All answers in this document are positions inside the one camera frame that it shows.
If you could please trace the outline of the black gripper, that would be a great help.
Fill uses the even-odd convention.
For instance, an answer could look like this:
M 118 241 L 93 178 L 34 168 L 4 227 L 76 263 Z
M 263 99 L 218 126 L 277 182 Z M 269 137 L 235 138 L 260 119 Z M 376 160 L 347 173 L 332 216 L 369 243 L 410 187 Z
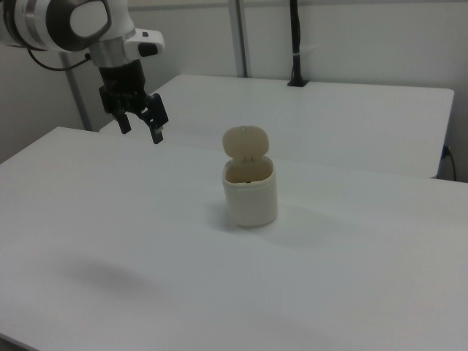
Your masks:
M 147 95 L 146 78 L 139 59 L 119 67 L 100 67 L 103 86 L 99 88 L 105 112 L 118 122 L 123 135 L 132 130 L 127 112 L 134 113 L 149 128 L 153 144 L 164 140 L 162 130 L 168 122 L 159 94 Z

